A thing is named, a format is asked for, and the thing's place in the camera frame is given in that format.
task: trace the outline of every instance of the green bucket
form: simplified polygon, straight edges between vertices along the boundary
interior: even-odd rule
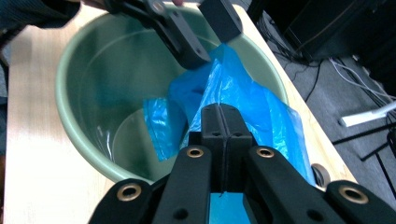
[[[208,50],[220,44],[202,14],[181,12]],[[283,84],[263,52],[246,36],[229,43],[247,72],[287,102]],[[114,182],[152,183],[169,174],[175,158],[159,162],[149,138],[142,103],[166,96],[184,69],[157,34],[127,16],[102,16],[71,40],[60,61],[56,100],[62,124],[78,152]]]

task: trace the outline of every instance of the blue plastic bag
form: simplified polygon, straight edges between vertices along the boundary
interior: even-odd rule
[[[144,102],[145,121],[159,160],[176,155],[186,146],[189,132],[201,131],[204,106],[222,103],[241,112],[260,146],[280,151],[308,183],[315,185],[298,113],[256,83],[230,47],[220,45],[210,56],[212,63],[176,78],[166,98]],[[217,210],[228,212],[213,215]],[[248,223],[240,194],[226,194],[223,199],[212,194],[210,212],[211,223],[226,223],[225,219]]]

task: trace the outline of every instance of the metal bolt hole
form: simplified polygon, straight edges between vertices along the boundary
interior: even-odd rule
[[[267,148],[259,148],[257,149],[257,154],[263,158],[272,158],[275,156],[275,153]]]
[[[142,189],[137,184],[126,184],[120,187],[117,198],[120,201],[129,202],[139,197],[141,193]]]
[[[191,158],[199,158],[204,155],[204,152],[199,148],[192,148],[187,151],[187,155]]]
[[[369,202],[369,198],[363,192],[358,189],[354,189],[348,186],[342,186],[339,189],[339,193],[348,201],[352,203],[365,204]]]

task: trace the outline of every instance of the wooden table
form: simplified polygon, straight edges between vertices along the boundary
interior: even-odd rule
[[[242,20],[248,16],[237,8]],[[64,132],[55,104],[55,74],[65,45],[86,22],[104,13],[84,7],[63,29],[25,29],[12,43],[9,80],[6,223],[86,223],[113,182],[94,170]],[[244,32],[267,54],[280,74],[290,106],[303,120],[311,163],[331,179],[349,172],[318,122],[252,23]]]

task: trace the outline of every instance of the black mount bracket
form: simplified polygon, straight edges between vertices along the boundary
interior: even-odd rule
[[[208,223],[211,192],[241,192],[252,223],[394,223],[396,212],[368,189],[334,181],[310,186],[273,148],[256,146],[239,111],[202,110],[170,175],[152,186],[138,179],[114,185],[90,223]]]
[[[105,5],[110,13],[121,12],[152,27],[182,67],[196,69],[210,62],[205,48],[181,13],[168,12],[162,0],[105,0]],[[228,0],[205,0],[200,10],[221,42],[242,33],[242,22]]]

